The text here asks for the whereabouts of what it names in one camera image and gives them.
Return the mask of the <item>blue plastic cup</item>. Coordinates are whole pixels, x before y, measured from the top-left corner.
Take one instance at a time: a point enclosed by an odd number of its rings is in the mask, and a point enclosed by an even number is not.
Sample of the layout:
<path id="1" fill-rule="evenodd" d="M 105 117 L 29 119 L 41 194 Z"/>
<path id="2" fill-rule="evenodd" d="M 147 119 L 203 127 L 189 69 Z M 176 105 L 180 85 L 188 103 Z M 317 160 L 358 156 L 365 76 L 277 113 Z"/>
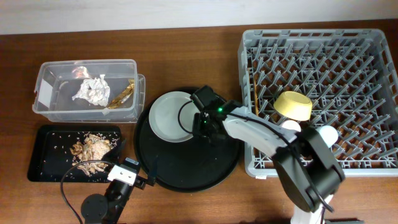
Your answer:
<path id="1" fill-rule="evenodd" d="M 334 145 L 334 143 L 338 140 L 338 132 L 332 126 L 319 127 L 317 128 L 317 132 L 322 137 L 328 148 L 331 148 L 332 145 Z"/>

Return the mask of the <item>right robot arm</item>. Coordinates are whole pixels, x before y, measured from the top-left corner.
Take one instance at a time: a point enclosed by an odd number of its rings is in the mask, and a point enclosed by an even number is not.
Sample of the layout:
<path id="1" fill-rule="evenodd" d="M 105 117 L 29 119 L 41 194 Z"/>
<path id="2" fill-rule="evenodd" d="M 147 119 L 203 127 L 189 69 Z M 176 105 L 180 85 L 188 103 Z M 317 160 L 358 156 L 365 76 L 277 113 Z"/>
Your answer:
<path id="1" fill-rule="evenodd" d="M 343 169 L 331 151 L 338 133 L 331 126 L 300 132 L 272 124 L 231 100 L 194 100 L 196 135 L 241 140 L 271 158 L 284 192 L 294 203 L 291 223 L 324 223 L 326 211 L 340 184 Z"/>

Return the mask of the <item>grey plate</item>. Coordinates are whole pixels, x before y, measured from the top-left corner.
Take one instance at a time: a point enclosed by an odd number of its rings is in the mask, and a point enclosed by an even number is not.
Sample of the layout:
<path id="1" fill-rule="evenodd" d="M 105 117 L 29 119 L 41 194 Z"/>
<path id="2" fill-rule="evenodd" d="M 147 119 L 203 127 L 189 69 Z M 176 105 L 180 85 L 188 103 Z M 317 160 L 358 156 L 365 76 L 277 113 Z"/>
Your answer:
<path id="1" fill-rule="evenodd" d="M 149 111 L 149 124 L 157 137 L 164 141 L 178 143 L 188 141 L 193 134 L 184 131 L 178 123 L 178 112 L 180 113 L 181 125 L 192 132 L 193 120 L 198 108 L 192 103 L 190 94 L 184 91 L 171 91 L 163 94 L 154 101 Z"/>

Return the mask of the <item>brown gold snack wrapper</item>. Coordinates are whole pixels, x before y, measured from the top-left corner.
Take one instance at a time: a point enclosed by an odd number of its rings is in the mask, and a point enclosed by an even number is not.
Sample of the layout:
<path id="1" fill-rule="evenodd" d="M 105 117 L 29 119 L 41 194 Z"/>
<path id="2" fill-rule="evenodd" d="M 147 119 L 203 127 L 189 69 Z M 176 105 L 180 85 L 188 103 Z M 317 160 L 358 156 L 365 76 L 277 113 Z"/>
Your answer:
<path id="1" fill-rule="evenodd" d="M 135 81 L 133 79 L 129 79 L 129 84 L 125 90 L 122 91 L 115 99 L 113 99 L 108 105 L 108 109 L 116 109 L 119 108 L 122 104 L 124 104 L 129 97 L 134 93 Z"/>

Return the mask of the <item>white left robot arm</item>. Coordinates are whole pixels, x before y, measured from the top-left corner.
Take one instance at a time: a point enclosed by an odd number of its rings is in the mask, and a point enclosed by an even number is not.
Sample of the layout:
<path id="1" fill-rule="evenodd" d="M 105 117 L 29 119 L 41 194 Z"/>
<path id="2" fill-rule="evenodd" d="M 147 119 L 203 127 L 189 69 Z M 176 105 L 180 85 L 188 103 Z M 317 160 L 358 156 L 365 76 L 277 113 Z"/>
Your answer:
<path id="1" fill-rule="evenodd" d="M 85 223 L 117 223 L 132 191 L 155 185 L 158 157 L 155 157 L 147 177 L 141 177 L 139 162 L 128 157 L 119 162 L 124 145 L 125 142 L 122 142 L 102 157 L 103 162 L 110 163 L 107 176 L 110 184 L 103 195 L 92 194 L 83 201 L 81 214 Z"/>

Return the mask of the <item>white tissue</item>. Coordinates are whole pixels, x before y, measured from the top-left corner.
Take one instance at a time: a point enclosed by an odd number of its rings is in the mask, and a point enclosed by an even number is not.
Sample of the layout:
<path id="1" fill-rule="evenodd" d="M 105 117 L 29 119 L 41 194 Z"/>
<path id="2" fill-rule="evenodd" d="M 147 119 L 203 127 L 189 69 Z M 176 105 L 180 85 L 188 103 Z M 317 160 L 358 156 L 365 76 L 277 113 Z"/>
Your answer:
<path id="1" fill-rule="evenodd" d="M 80 89 L 72 97 L 72 100 L 79 98 L 95 106 L 107 107 L 110 87 L 104 78 L 105 74 L 101 74 L 99 78 L 84 79 L 80 85 Z"/>

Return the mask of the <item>wooden chopstick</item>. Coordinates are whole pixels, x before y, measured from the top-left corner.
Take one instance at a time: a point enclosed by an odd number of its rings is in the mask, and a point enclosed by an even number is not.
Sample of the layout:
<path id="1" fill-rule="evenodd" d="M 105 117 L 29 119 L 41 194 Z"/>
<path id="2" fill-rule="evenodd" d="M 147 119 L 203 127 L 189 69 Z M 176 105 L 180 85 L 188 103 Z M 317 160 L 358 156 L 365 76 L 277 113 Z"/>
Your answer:
<path id="1" fill-rule="evenodd" d="M 258 96 L 257 96 L 257 83 L 256 79 L 253 77 L 253 89 L 254 89 L 254 106 L 255 106 L 255 114 L 259 115 L 259 106 L 258 106 Z"/>

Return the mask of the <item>food scraps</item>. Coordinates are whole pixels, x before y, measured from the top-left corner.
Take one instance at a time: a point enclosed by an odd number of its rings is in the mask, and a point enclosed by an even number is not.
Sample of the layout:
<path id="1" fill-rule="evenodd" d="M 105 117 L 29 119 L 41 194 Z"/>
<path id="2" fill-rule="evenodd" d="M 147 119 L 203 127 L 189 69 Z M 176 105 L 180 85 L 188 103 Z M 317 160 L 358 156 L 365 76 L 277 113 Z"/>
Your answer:
<path id="1" fill-rule="evenodd" d="M 78 156 L 80 162 L 92 161 L 92 160 L 100 160 L 102 157 L 114 148 L 111 147 L 111 143 L 109 140 L 104 140 L 103 138 L 90 134 L 85 140 L 84 143 L 76 143 L 73 145 L 71 149 L 71 153 L 74 156 Z M 94 174 L 98 172 L 105 172 L 107 165 L 104 163 L 86 163 L 82 166 L 76 167 L 77 169 L 81 169 L 86 175 Z"/>

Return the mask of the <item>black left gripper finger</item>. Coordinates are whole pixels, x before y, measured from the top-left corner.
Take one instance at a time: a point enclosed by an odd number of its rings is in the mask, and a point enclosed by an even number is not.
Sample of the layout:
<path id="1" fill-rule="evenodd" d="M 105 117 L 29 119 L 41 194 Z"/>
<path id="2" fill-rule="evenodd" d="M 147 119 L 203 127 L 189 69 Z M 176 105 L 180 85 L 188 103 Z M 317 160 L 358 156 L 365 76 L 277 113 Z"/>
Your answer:
<path id="1" fill-rule="evenodd" d="M 158 160 L 159 157 L 156 156 L 152 163 L 151 168 L 149 169 L 149 173 L 147 174 L 147 182 L 146 182 L 147 185 L 154 186 L 156 183 Z"/>
<path id="2" fill-rule="evenodd" d="M 107 162 L 118 162 L 125 144 L 126 140 L 124 139 L 118 146 L 107 152 L 101 160 Z"/>

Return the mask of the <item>pink plastic cup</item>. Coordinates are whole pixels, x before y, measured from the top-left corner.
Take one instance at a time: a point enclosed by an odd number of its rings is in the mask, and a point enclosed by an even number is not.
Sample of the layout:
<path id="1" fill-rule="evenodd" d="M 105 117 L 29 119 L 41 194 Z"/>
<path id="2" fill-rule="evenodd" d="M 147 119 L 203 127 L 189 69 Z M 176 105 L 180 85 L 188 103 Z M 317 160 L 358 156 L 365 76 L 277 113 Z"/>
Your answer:
<path id="1" fill-rule="evenodd" d="M 284 122 L 282 122 L 280 124 L 280 127 L 285 128 L 285 129 L 294 130 L 297 132 L 301 132 L 301 130 L 302 130 L 302 128 L 300 127 L 298 122 L 296 122 L 294 120 L 285 120 Z"/>

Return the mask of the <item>yellow bowl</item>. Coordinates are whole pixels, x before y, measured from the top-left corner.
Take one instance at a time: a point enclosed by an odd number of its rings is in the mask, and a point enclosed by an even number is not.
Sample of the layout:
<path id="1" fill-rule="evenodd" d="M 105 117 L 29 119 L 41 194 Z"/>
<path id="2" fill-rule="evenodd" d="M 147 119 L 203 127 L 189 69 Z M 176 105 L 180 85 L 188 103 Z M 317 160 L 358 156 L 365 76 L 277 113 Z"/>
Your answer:
<path id="1" fill-rule="evenodd" d="M 312 106 L 310 98 L 295 91 L 282 92 L 273 105 L 276 112 L 296 121 L 309 120 Z"/>

